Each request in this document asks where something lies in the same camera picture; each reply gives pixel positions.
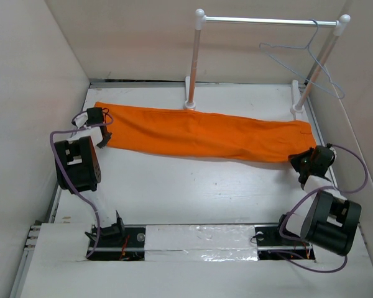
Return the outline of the orange trousers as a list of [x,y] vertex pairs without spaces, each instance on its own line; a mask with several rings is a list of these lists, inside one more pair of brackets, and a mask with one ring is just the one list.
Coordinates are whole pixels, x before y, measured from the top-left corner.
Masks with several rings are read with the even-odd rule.
[[114,122],[110,147],[153,155],[283,163],[315,147],[309,123],[97,102]]

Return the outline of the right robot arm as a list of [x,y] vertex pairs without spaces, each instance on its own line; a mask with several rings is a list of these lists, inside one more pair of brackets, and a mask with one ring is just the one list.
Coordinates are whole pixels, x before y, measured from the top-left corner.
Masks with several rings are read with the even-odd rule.
[[354,242],[362,207],[345,198],[364,188],[368,173],[364,162],[364,182],[352,191],[341,191],[326,174],[336,160],[335,144],[318,145],[303,153],[290,155],[288,161],[299,174],[298,182],[306,192],[291,211],[283,214],[275,237],[284,245],[302,241],[339,256],[346,256]]

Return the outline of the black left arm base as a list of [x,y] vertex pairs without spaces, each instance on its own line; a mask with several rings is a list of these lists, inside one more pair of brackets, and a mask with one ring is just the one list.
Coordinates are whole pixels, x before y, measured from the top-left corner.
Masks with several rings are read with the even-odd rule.
[[90,261],[144,261],[145,259],[145,226],[126,225],[123,230],[107,227],[100,230],[98,244],[96,228],[86,232],[89,246],[87,259]]

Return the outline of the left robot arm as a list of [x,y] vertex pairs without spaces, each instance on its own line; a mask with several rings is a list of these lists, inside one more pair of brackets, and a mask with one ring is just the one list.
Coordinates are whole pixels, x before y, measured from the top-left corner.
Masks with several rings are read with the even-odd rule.
[[86,233],[88,238],[119,246],[126,240],[122,218],[116,214],[116,221],[109,223],[102,200],[95,193],[102,179],[96,149],[104,148],[110,141],[108,125],[112,122],[108,108],[89,108],[72,119],[75,130],[52,132],[50,146],[59,186],[78,196],[94,213],[96,226]]

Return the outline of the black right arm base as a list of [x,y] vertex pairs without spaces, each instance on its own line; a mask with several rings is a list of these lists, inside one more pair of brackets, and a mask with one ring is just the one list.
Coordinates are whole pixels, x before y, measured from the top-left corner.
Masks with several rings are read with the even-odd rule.
[[313,246],[307,242],[296,242],[282,238],[277,224],[254,226],[255,235],[251,243],[257,246],[257,255],[262,260],[315,260]]

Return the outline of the blue wire hanger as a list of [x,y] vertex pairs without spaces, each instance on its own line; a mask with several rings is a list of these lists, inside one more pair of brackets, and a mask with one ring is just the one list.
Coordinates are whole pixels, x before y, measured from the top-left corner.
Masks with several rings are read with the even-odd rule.
[[338,20],[332,22],[333,37],[325,43],[325,48],[321,53],[315,54],[311,49],[311,44],[320,29],[325,26],[325,23],[314,19],[310,19],[308,23],[313,26],[313,35],[305,45],[281,45],[261,42],[259,49],[282,67],[291,71],[295,76],[304,80],[307,87],[315,86],[337,99],[343,99],[345,97],[344,90],[332,79],[330,72],[325,66],[331,51],[341,36],[341,24]]

